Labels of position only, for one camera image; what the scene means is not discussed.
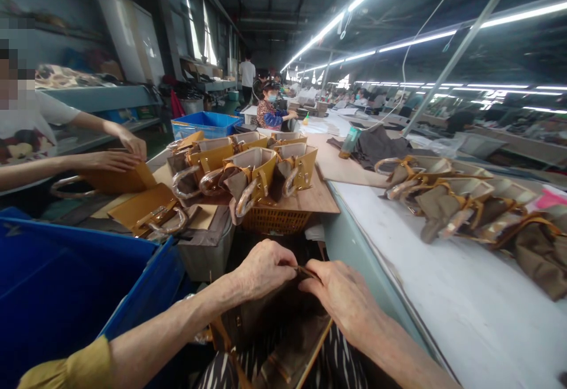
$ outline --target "man in white shirt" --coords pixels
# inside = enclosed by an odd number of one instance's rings
[[[55,176],[83,169],[126,172],[146,160],[146,143],[122,125],[69,107],[45,92],[27,89],[19,79],[16,50],[0,49],[0,210],[16,206],[39,217],[56,197]],[[71,124],[112,135],[128,149],[57,156],[52,125]]]
[[[242,79],[242,95],[244,95],[244,105],[247,106],[252,98],[252,86],[256,77],[256,66],[250,60],[251,53],[246,53],[246,61],[240,63],[239,75]]]

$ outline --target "hand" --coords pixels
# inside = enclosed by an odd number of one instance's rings
[[[383,321],[388,321],[389,317],[376,304],[362,276],[343,262],[312,259],[305,267],[322,282],[303,280],[299,289],[315,295],[348,342],[368,352],[368,345],[377,343],[372,336],[385,327]]]
[[[126,147],[130,153],[136,155],[141,161],[145,162],[148,159],[146,142],[130,131],[124,131],[124,133],[120,135],[120,142],[122,142],[122,145]]]
[[[259,299],[297,276],[293,252],[272,240],[263,240],[252,248],[233,272],[237,289],[244,301]]]
[[[105,171],[126,172],[134,169],[140,163],[140,159],[133,154],[112,151],[64,156],[64,158],[71,161],[71,168],[76,170],[104,169]]]

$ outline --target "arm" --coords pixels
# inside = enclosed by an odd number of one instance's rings
[[[376,304],[362,276],[342,262],[310,260],[299,288],[313,293],[355,348],[404,389],[458,389],[460,386]]]
[[[126,172],[134,169],[138,163],[138,157],[128,153],[97,152],[48,158],[18,165],[0,166],[0,191],[24,187],[65,171],[104,169],[107,171]]]
[[[110,387],[114,389],[141,389],[213,319],[294,279],[297,276],[294,267],[297,267],[297,261],[291,251],[274,241],[264,240],[250,251],[235,271],[195,296],[174,304],[109,345],[98,339],[68,360],[39,365],[24,375],[19,388],[46,388],[51,381],[62,381],[58,386],[61,388],[72,384],[73,388],[103,387],[87,384],[89,381],[111,381]],[[88,350],[97,344],[109,346],[109,349],[98,346],[99,357],[89,357],[93,350]],[[84,364],[82,373],[74,367],[77,363]],[[85,373],[85,368],[90,368],[89,374]]]
[[[136,137],[118,123],[110,122],[85,112],[80,112],[70,123],[80,128],[104,132],[116,137],[120,139],[122,145],[126,147],[130,153],[136,155],[141,161],[146,161],[147,159],[146,142]]]

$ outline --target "cable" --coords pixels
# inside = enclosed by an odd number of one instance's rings
[[[437,7],[435,7],[435,9],[433,10],[433,13],[431,13],[431,15],[429,16],[429,18],[425,21],[425,23],[423,23],[423,26],[421,26],[421,29],[419,29],[418,33],[416,33],[416,35],[413,37],[412,42],[414,42],[419,34],[421,33],[421,31],[425,28],[425,26],[427,26],[427,23],[429,23],[429,21],[431,20],[431,18],[435,15],[435,13],[437,12],[437,10],[439,10],[439,7],[441,7],[441,5],[445,2],[445,0],[441,0],[441,2],[437,5]],[[403,63],[402,63],[402,76],[403,76],[403,83],[404,83],[404,87],[402,90],[402,95],[400,97],[400,102],[403,100],[403,96],[406,93],[406,60],[408,59],[408,54],[409,54],[409,50],[412,48],[411,45],[408,46],[408,49],[406,50],[406,55],[403,58]],[[382,120],[379,120],[375,125],[371,126],[370,128],[367,129],[371,129],[374,128],[376,125],[379,125],[380,123],[384,122],[384,120],[390,116],[392,114],[392,112],[396,110],[396,107],[394,107],[386,116],[384,116],[384,118]]]

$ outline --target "window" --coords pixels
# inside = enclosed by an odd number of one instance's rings
[[[185,0],[187,3],[187,8],[189,9],[189,22],[191,25],[191,40],[193,41],[193,53],[195,54],[195,60],[201,60],[201,50],[199,49],[199,42],[197,41],[197,31],[195,30],[195,23],[193,23],[193,14],[191,14],[191,5],[189,5],[189,0]]]
[[[348,83],[348,78],[350,77],[350,75],[346,75],[344,78],[342,78],[337,85],[337,88],[346,88],[348,89],[350,87],[350,84]]]
[[[203,0],[203,10],[205,13],[205,56],[208,58],[208,62],[213,66],[217,65],[217,57],[214,55],[213,41],[211,39],[211,29],[208,25],[208,15],[207,6]]]

